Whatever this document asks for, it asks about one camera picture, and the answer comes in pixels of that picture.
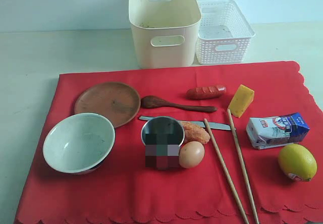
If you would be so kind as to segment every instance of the yellow cheese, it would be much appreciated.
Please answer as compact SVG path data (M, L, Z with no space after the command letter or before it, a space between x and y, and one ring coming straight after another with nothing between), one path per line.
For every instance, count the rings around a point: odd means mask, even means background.
M248 106L252 103L253 98L254 91L244 85L240 85L229 104L231 113L235 117L240 118Z

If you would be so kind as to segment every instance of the red tablecloth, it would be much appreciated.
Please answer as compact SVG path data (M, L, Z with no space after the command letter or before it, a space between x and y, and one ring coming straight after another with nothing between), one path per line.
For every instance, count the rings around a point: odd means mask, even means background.
M157 171L144 167L140 140L143 121L134 119L116 129L115 145L96 171L82 176L52 170L42 155L50 129L73 114L77 97L87 88L120 81L141 97L154 94L182 104L214 105L215 113L176 108L141 109L139 115L172 116L180 120L228 123L226 108L240 84L255 90L245 114L234 118L261 223L323 221L321 186L323 113L303 85L296 62L188 67L60 75L57 90L40 136L24 187L16 222L82 223L242 223L213 145L205 146L201 164L189 170ZM227 94L200 101L185 99L188 88L224 84ZM311 130L302 145L315 156L318 172L311 182L289 180L279 169L280 148L255 150L245 132L250 117L300 112ZM240 165L230 131L214 130L221 153L242 204L253 223Z

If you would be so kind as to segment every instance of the metal cup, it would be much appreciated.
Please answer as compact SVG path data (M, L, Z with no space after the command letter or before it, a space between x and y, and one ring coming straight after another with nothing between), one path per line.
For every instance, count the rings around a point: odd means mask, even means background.
M168 169L179 167L179 149L184 142L182 125L171 117L155 117L141 129L145 145L146 167Z

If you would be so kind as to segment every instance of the wooden plate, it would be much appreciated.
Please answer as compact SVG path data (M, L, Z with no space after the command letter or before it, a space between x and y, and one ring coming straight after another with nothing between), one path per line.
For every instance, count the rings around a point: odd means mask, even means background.
M74 112L100 114L116 128L131 121L139 109L140 96L134 88L120 82L105 82L81 94L75 103Z

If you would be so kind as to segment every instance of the wooden spoon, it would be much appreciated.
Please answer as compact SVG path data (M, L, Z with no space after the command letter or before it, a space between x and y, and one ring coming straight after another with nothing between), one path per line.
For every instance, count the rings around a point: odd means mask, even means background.
M158 108L163 106L175 107L175 108L190 110L190 111L200 111L200 112L214 112L217 110L217 108L214 106L193 106L193 105L175 104L154 95L149 95L141 99L141 107L143 108Z

